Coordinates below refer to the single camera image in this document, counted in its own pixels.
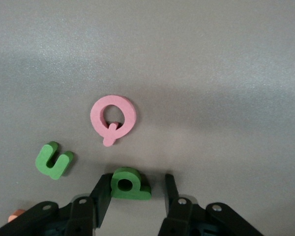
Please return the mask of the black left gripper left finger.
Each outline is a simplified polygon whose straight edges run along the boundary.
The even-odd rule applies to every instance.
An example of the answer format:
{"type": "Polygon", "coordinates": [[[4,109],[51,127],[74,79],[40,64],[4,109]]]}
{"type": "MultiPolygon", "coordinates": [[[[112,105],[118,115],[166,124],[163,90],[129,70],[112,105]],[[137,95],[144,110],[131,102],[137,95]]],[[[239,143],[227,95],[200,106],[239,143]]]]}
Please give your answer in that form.
{"type": "Polygon", "coordinates": [[[101,227],[111,201],[112,174],[101,176],[89,195],[69,204],[44,201],[0,228],[0,236],[92,236],[101,227]]]}

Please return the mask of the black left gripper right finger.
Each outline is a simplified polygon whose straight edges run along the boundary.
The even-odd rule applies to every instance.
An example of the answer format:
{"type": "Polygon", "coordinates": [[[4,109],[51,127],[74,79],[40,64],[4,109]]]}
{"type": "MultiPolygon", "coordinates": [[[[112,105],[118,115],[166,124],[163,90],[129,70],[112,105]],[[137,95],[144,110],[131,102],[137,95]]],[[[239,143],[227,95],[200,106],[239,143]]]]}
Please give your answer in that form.
{"type": "Polygon", "coordinates": [[[206,208],[180,196],[175,178],[165,174],[167,216],[160,236],[261,236],[262,233],[224,203],[211,203],[206,208]]]}

